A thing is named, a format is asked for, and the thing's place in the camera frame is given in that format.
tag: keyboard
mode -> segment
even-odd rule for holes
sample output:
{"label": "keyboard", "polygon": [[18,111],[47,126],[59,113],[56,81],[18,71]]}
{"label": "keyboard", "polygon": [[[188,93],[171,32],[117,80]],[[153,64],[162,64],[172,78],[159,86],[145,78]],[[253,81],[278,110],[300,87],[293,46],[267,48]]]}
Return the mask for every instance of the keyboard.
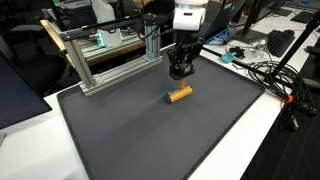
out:
{"label": "keyboard", "polygon": [[285,30],[277,31],[273,30],[268,34],[268,49],[270,53],[274,56],[281,57],[286,50],[289,48],[290,44],[294,40],[294,31]]}
{"label": "keyboard", "polygon": [[291,21],[307,24],[314,16],[314,13],[308,11],[301,11],[298,15],[291,19]]}

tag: aluminum frame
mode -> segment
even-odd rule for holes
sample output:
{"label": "aluminum frame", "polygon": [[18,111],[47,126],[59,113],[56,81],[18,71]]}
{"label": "aluminum frame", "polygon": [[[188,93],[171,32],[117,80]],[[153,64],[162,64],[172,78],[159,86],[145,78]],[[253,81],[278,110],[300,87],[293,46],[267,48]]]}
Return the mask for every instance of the aluminum frame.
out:
{"label": "aluminum frame", "polygon": [[[66,50],[75,65],[76,71],[82,80],[79,82],[79,86],[86,96],[94,95],[112,85],[159,64],[162,61],[162,57],[160,56],[160,37],[153,39],[153,35],[150,35],[146,38],[146,54],[144,56],[101,74],[92,75],[88,61],[86,60],[75,37],[85,37],[95,34],[95,32],[92,30],[84,32],[80,29],[62,32],[55,24],[49,22],[49,25],[58,33],[63,41]],[[150,34],[155,31],[154,36],[158,36],[160,34],[160,30],[155,30],[155,28],[156,26],[145,27],[145,34]],[[129,44],[136,45],[136,43],[136,41],[128,41],[127,44],[122,44],[116,49],[113,48],[112,51],[121,50],[128,47]]]}

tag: wooden cylinder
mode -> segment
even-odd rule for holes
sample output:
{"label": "wooden cylinder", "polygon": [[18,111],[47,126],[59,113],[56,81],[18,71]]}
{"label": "wooden cylinder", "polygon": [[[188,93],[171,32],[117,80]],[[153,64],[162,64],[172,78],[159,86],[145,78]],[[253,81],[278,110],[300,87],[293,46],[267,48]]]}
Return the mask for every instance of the wooden cylinder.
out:
{"label": "wooden cylinder", "polygon": [[175,93],[170,94],[170,96],[168,97],[168,101],[169,103],[174,103],[186,96],[189,96],[190,94],[192,94],[192,88],[190,86],[187,86]]}

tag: table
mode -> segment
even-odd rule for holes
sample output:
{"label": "table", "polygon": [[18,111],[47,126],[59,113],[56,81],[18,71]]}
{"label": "table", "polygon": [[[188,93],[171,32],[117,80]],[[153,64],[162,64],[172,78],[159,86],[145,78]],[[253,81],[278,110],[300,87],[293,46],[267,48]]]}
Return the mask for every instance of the table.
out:
{"label": "table", "polygon": [[[65,46],[62,42],[62,40],[60,39],[58,33],[54,30],[54,28],[52,28],[49,24],[49,21],[46,19],[40,20],[41,25],[44,27],[44,29],[47,31],[47,33],[49,34],[49,36],[51,37],[51,39],[54,41],[54,43],[58,46],[60,51],[65,50]],[[126,48],[122,48],[121,50],[113,50],[111,53],[99,56],[98,58],[94,59],[94,60],[89,60],[88,59],[88,65],[92,66],[95,64],[98,64],[100,62],[118,57],[120,55],[129,53],[131,51],[137,50],[139,48],[145,47],[145,43],[140,41],[139,43],[133,43],[132,46],[128,46]],[[72,62],[71,57],[69,56],[69,54],[65,55],[66,60],[70,63],[70,65],[72,67],[75,67],[75,65]]]}
{"label": "table", "polygon": [[[289,17],[268,17],[252,28],[265,33],[273,29],[292,29],[296,30],[295,36],[298,37],[305,25],[289,21],[293,16],[292,13]],[[303,48],[314,45],[316,41],[316,36],[310,35],[289,64],[300,70],[308,57]],[[223,47],[207,48],[224,53]],[[232,64],[223,64],[218,57],[206,51],[202,51],[201,55],[243,76],[246,75],[244,70],[236,70]],[[2,130],[8,136],[0,147],[0,180],[88,179],[61,114],[56,94],[46,97],[45,100],[53,111]],[[264,93],[225,135],[190,179],[240,179],[280,110],[279,99],[268,91]]]}

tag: electronic device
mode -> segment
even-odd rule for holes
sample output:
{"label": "electronic device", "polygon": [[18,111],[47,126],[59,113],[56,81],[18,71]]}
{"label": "electronic device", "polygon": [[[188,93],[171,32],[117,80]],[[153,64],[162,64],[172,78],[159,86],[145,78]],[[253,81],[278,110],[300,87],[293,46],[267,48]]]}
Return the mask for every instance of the electronic device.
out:
{"label": "electronic device", "polygon": [[254,31],[250,29],[250,27],[252,24],[257,23],[261,19],[272,14],[274,12],[275,7],[280,6],[280,4],[281,3],[279,3],[279,1],[275,0],[254,0],[244,29],[238,31],[233,36],[233,38],[246,44],[250,44],[254,41],[266,37],[267,34]]}
{"label": "electronic device", "polygon": [[303,24],[307,24],[314,16],[314,13],[308,11],[301,11],[295,17],[291,19],[291,21],[300,22]]}
{"label": "electronic device", "polygon": [[212,40],[212,37],[225,31],[228,24],[238,14],[240,9],[242,9],[245,2],[246,0],[235,0],[230,3],[225,3],[213,23],[205,22],[201,25],[200,37],[204,38],[208,43]]}
{"label": "electronic device", "polygon": [[274,56],[281,57],[294,40],[294,31],[285,30],[283,32],[273,30],[268,34],[268,49]]}
{"label": "electronic device", "polygon": [[[92,8],[96,14],[98,23],[105,23],[115,20],[113,7],[104,0],[91,0]],[[100,47],[114,47],[121,44],[120,29],[113,31],[105,31],[102,29],[97,30],[97,40]]]}
{"label": "electronic device", "polygon": [[48,1],[51,6],[51,11],[49,11],[51,13],[48,12],[46,18],[48,18],[49,21],[55,23],[55,25],[58,26],[58,28],[61,31],[67,30],[67,27],[65,26],[65,24],[60,16],[60,13],[59,13],[57,6],[53,2],[53,0],[48,0]]}
{"label": "electronic device", "polygon": [[271,6],[268,6],[272,10],[271,13],[278,16],[289,16],[292,11],[281,8],[285,5],[286,1],[287,0],[275,0],[275,2]]}
{"label": "electronic device", "polygon": [[[38,92],[0,52],[0,130],[51,110]],[[5,136],[0,135],[0,145]]]}
{"label": "electronic device", "polygon": [[167,93],[169,103],[192,94],[191,83],[186,83],[186,77],[195,73],[193,61],[198,58],[205,43],[200,39],[199,31],[206,15],[204,6],[208,2],[175,0],[173,29],[176,31],[176,45],[167,54],[170,61],[169,75],[178,80],[178,88]]}

